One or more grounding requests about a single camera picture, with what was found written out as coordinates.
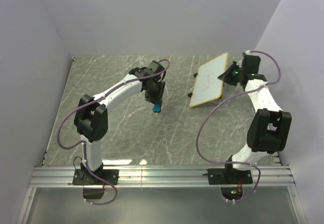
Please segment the blue whiteboard eraser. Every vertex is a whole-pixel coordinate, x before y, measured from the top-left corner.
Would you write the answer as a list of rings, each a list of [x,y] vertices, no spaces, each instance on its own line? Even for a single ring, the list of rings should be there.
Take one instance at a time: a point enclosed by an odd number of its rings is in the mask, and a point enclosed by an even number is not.
[[[161,112],[161,103],[160,102],[156,102],[153,106],[152,111],[154,113],[160,113]]]

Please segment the orange framed whiteboard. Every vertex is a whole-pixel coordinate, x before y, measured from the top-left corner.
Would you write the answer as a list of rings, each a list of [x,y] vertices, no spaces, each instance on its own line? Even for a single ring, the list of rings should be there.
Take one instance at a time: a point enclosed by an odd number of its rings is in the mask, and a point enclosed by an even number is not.
[[[223,53],[199,67],[189,107],[201,106],[221,98],[224,82],[218,76],[227,70],[228,60],[229,54]]]

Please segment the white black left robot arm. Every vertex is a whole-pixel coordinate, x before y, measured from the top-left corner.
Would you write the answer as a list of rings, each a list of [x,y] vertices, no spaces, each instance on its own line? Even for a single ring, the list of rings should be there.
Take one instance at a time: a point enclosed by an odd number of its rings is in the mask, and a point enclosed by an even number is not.
[[[115,86],[101,94],[85,94],[79,101],[74,124],[82,140],[83,160],[81,169],[90,184],[98,184],[103,178],[101,139],[108,132],[109,114],[129,97],[145,92],[147,102],[153,104],[153,112],[160,113],[165,89],[166,69],[151,62],[148,67],[134,68]]]

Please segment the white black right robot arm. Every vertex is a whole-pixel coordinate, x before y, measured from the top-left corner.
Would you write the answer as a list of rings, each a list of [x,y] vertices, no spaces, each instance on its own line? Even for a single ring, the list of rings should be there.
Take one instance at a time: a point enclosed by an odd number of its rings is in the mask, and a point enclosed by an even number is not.
[[[266,78],[258,74],[259,62],[239,65],[233,62],[226,72],[218,76],[224,83],[240,84],[249,96],[255,116],[246,136],[246,144],[230,156],[223,170],[224,179],[231,184],[252,183],[251,165],[286,146],[292,115],[283,111],[273,99]]]

